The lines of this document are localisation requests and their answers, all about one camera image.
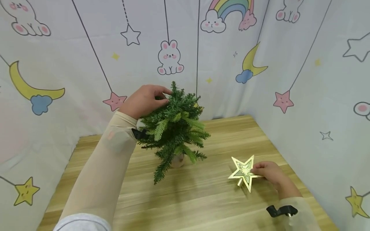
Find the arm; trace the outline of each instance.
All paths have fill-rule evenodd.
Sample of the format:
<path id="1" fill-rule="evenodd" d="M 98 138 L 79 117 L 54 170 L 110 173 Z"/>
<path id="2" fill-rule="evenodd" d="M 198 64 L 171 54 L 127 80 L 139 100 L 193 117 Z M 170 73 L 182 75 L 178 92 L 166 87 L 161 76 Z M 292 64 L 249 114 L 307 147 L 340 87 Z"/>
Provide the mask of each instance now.
<path id="1" fill-rule="evenodd" d="M 68 198 L 60 220 L 88 213 L 112 224 L 118 196 L 136 140 L 137 120 L 116 112 L 87 160 Z"/>
<path id="2" fill-rule="evenodd" d="M 56 230 L 65 227 L 61 222 L 63 218 L 78 214 L 95 216 L 103 219 L 101 223 L 112 225 L 122 182 L 136 145 L 131 129 L 136 128 L 140 117 L 166 105 L 168 100 L 164 94 L 171 93 L 162 86 L 143 85 L 121 105 L 78 176 Z M 76 230 L 88 229 L 88 224 L 93 224 L 85 224 L 83 218 L 77 220 L 80 225 L 68 223 L 71 228 L 67 230 L 72 230 L 73 226 Z"/>
<path id="3" fill-rule="evenodd" d="M 298 188 L 290 179 L 283 180 L 277 186 L 280 204 L 279 207 L 291 205 L 298 210 L 292 217 L 282 216 L 282 222 L 287 231 L 319 231 L 321 230 L 310 206 L 302 197 Z"/>
<path id="4" fill-rule="evenodd" d="M 279 208 L 291 205 L 298 210 L 292 217 L 282 216 L 287 231 L 318 231 L 321 230 L 316 222 L 310 206 L 293 181 L 274 162 L 259 162 L 253 166 L 252 173 L 265 177 L 276 188 L 279 194 Z"/>

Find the wooden table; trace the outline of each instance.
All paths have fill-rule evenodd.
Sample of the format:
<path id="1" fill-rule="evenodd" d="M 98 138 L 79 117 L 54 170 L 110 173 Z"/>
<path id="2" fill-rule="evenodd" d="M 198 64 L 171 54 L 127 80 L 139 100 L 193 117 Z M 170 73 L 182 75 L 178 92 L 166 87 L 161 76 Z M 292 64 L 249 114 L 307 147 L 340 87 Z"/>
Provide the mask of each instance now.
<path id="1" fill-rule="evenodd" d="M 276 191 L 267 181 L 253 179 L 252 193 L 244 193 L 229 180 L 231 157 L 255 163 L 274 161 L 296 183 L 310 204 L 322 230 L 338 230 L 291 167 L 282 158 L 251 116 L 206 121 L 211 137 L 203 153 L 208 158 L 170 169 L 163 181 L 153 185 L 159 160 L 153 151 L 137 146 L 130 160 L 118 199 L 113 230 L 283 230 L 278 218 L 266 211 L 276 205 Z M 82 137 L 57 186 L 38 228 L 52 230 L 82 167 L 100 136 Z"/>

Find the cartoon bunny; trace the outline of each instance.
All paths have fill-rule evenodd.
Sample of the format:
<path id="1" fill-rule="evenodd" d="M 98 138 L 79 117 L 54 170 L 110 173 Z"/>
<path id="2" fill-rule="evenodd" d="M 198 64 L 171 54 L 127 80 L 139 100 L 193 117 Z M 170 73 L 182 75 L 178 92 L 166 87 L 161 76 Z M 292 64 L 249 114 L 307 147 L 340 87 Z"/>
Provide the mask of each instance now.
<path id="1" fill-rule="evenodd" d="M 180 51 L 177 49 L 177 42 L 172 40 L 168 44 L 167 41 L 163 41 L 161 48 L 158 53 L 158 60 L 162 66 L 158 67 L 158 73 L 161 75 L 170 75 L 182 72 L 184 66 L 179 64 Z"/>
<path id="2" fill-rule="evenodd" d="M 298 8 L 302 2 L 303 0 L 284 0 L 285 7 L 276 13 L 276 19 L 295 23 L 299 19 Z"/>
<path id="3" fill-rule="evenodd" d="M 35 11 L 27 0 L 0 0 L 0 4 L 15 18 L 11 26 L 18 34 L 50 36 L 49 27 L 36 19 Z"/>

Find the artificial pine branch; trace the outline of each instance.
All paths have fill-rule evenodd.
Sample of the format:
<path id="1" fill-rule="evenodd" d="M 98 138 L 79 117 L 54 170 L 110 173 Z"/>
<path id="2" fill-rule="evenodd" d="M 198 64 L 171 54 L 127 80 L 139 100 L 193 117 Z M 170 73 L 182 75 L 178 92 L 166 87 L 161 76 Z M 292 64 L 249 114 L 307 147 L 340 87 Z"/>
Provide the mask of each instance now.
<path id="1" fill-rule="evenodd" d="M 184 89 L 178 89 L 172 82 L 172 95 L 169 96 L 167 106 L 157 109 L 141 122 L 146 129 L 147 137 L 140 139 L 143 149 L 157 148 L 155 155 L 162 160 L 154 173 L 154 184 L 161 181 L 169 169 L 176 155 L 187 155 L 192 163 L 196 160 L 207 158 L 198 150 L 192 151 L 186 144 L 203 147 L 203 140 L 210 134 L 204 130 L 204 125 L 199 121 L 202 114 L 200 107 L 194 105 L 200 96 L 185 94 Z"/>

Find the hand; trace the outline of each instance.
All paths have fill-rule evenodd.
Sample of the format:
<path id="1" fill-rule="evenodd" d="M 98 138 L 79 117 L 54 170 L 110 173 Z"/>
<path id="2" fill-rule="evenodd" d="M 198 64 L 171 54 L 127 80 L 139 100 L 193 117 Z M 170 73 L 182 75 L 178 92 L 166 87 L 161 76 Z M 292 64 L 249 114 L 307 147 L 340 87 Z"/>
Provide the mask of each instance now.
<path id="1" fill-rule="evenodd" d="M 302 197 L 293 181 L 275 162 L 263 161 L 256 163 L 250 171 L 271 182 L 277 190 L 280 200 L 288 197 Z"/>
<path id="2" fill-rule="evenodd" d="M 289 180 L 289 177 L 285 175 L 283 170 L 275 163 L 271 161 L 262 161 L 253 165 L 253 169 L 250 170 L 253 174 L 263 176 L 274 186 L 279 185 L 283 181 Z"/>
<path id="3" fill-rule="evenodd" d="M 143 85 L 125 100 L 118 111 L 138 120 L 168 104 L 164 94 L 171 95 L 172 92 L 163 86 Z"/>

